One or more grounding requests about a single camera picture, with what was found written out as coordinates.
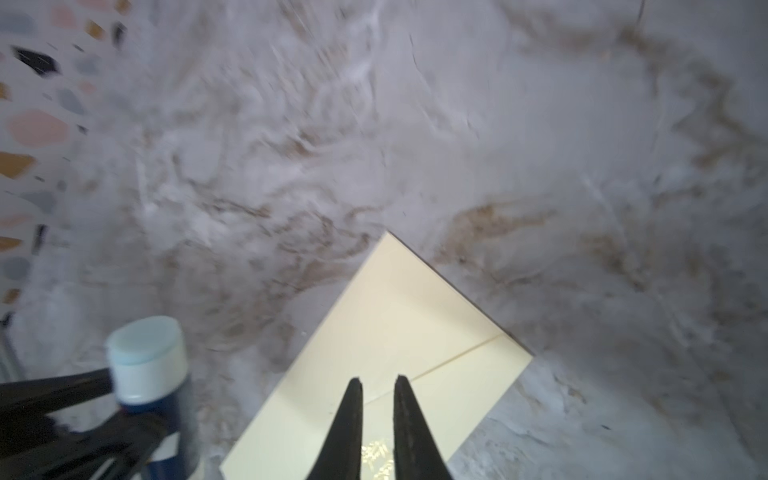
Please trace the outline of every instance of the envelope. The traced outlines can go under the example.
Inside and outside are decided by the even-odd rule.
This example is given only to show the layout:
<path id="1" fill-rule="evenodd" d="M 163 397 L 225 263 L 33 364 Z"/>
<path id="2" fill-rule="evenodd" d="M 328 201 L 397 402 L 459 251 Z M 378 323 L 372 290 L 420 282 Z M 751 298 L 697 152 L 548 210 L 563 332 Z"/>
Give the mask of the envelope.
<path id="1" fill-rule="evenodd" d="M 304 480 L 352 377 L 362 480 L 393 480 L 392 398 L 407 376 L 444 458 L 531 355 L 386 233 L 221 465 L 227 480 Z"/>

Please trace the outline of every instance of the white marble countertop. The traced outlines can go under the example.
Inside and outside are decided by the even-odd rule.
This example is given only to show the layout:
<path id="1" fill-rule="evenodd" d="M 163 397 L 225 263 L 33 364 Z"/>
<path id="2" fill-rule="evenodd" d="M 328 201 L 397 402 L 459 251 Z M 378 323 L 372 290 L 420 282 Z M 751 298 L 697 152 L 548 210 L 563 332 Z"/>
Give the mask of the white marble countertop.
<path id="1" fill-rule="evenodd" d="M 764 2 L 137 8 L 12 327 L 32 376 L 175 316 L 215 478 L 391 230 L 536 355 L 457 479 L 768 473 Z"/>

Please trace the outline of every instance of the white bottle cap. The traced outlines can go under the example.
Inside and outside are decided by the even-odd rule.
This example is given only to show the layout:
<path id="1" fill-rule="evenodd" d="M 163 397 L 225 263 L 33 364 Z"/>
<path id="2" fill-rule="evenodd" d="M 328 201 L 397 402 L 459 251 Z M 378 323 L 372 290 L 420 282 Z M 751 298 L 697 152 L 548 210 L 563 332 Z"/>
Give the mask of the white bottle cap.
<path id="1" fill-rule="evenodd" d="M 169 316 L 136 320 L 107 338 L 107 359 L 119 403 L 141 405 L 173 392 L 187 376 L 179 322 Z"/>

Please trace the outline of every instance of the bottle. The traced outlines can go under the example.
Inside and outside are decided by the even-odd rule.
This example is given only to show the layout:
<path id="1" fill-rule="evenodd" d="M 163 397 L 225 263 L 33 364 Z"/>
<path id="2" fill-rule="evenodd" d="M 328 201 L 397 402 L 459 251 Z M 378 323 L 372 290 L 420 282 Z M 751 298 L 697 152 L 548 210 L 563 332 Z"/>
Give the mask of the bottle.
<path id="1" fill-rule="evenodd" d="M 151 316 L 122 326 L 107 338 L 107 358 L 121 410 L 157 413 L 168 422 L 168 436 L 150 457 L 144 479 L 201 480 L 196 409 L 179 322 Z"/>

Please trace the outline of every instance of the paper sheet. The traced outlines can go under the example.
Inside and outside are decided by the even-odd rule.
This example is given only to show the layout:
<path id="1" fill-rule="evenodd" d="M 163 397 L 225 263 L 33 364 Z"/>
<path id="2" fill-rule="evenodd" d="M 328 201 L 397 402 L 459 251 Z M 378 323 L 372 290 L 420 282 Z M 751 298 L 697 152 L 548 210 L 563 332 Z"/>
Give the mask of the paper sheet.
<path id="1" fill-rule="evenodd" d="M 352 377 L 362 479 L 394 478 L 392 392 L 408 376 L 448 459 L 531 356 L 387 233 L 224 460 L 227 480 L 303 480 Z"/>

